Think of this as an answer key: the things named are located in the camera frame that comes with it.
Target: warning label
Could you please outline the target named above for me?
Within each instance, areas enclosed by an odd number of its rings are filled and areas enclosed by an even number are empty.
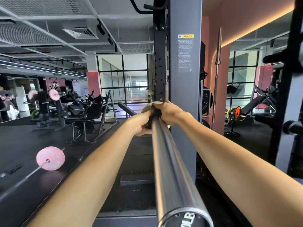
[[[178,72],[192,72],[194,34],[178,34]]]
[[[178,34],[178,38],[194,38],[194,34]]]

